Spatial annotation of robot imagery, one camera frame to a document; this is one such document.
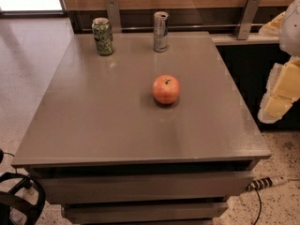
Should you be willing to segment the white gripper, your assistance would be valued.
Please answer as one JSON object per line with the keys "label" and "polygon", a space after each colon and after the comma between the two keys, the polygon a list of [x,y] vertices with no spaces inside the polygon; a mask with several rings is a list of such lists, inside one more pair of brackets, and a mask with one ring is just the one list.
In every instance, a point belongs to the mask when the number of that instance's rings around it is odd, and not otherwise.
{"label": "white gripper", "polygon": [[264,24],[259,34],[278,38],[282,51],[291,55],[284,65],[275,63],[269,73],[266,92],[262,96],[258,119],[274,124],[300,98],[300,0],[294,0],[287,10]]}

